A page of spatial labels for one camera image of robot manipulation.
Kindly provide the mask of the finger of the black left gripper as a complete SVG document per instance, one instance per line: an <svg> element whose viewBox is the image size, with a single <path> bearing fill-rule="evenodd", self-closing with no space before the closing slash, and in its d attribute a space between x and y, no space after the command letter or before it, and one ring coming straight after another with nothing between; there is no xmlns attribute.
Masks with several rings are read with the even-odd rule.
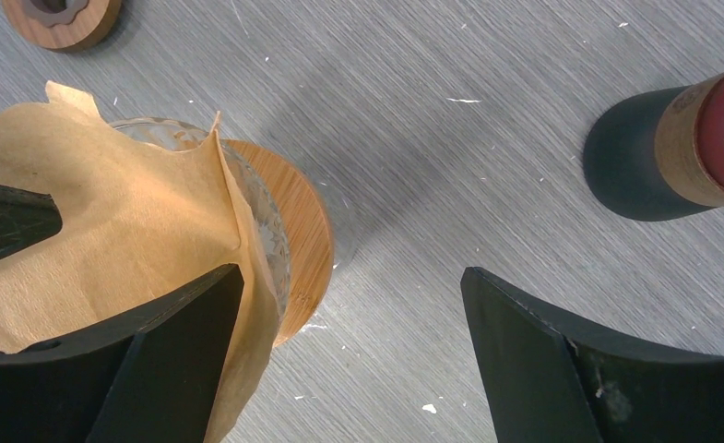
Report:
<svg viewBox="0 0 724 443"><path fill-rule="evenodd" d="M0 185L0 260L58 234L62 226L51 196Z"/></svg>

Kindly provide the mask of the clear glass dripper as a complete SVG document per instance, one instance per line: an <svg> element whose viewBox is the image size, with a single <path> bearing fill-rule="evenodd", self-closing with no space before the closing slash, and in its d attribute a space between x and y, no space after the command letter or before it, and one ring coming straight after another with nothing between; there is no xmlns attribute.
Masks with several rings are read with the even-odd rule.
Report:
<svg viewBox="0 0 724 443"><path fill-rule="evenodd" d="M120 120L112 122L111 127L136 141L171 151L190 150L208 136L206 130L197 126L159 117ZM289 302L291 257L279 209L249 161L236 152L229 141L222 141L220 147L257 224L258 237L266 252L269 273L274 284L279 321L282 321Z"/></svg>

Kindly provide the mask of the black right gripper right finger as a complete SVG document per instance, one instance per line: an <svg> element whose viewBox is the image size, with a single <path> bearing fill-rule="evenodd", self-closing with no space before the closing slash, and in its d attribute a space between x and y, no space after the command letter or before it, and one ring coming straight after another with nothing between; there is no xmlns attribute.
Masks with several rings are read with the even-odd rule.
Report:
<svg viewBox="0 0 724 443"><path fill-rule="evenodd" d="M646 341L479 267L461 293L501 442L724 442L724 356Z"/></svg>

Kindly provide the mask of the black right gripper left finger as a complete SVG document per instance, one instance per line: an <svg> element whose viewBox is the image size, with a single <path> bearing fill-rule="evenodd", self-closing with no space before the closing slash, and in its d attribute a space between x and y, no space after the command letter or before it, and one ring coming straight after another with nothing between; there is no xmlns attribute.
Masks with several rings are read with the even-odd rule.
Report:
<svg viewBox="0 0 724 443"><path fill-rule="evenodd" d="M227 264L66 335L0 352L0 442L200 442L243 294Z"/></svg>

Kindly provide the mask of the brown paper coffee filter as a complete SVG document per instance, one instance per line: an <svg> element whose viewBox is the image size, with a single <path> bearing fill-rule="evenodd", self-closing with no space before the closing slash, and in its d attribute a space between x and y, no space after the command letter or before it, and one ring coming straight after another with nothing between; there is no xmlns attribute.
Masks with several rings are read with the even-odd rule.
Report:
<svg viewBox="0 0 724 443"><path fill-rule="evenodd" d="M63 225L0 259L0 351L86 327L216 267L240 267L241 312L206 441L235 426L269 362L277 291L252 210L211 130L169 151L109 126L92 96L48 82L47 102L0 113L0 185L52 197Z"/></svg>

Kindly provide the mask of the red and black carafe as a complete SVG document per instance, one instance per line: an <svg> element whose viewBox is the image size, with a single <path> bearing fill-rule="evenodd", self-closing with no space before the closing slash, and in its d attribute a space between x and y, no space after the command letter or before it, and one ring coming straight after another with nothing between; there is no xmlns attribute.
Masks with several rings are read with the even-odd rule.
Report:
<svg viewBox="0 0 724 443"><path fill-rule="evenodd" d="M612 212L662 222L724 207L724 73L616 103L590 128L583 170Z"/></svg>

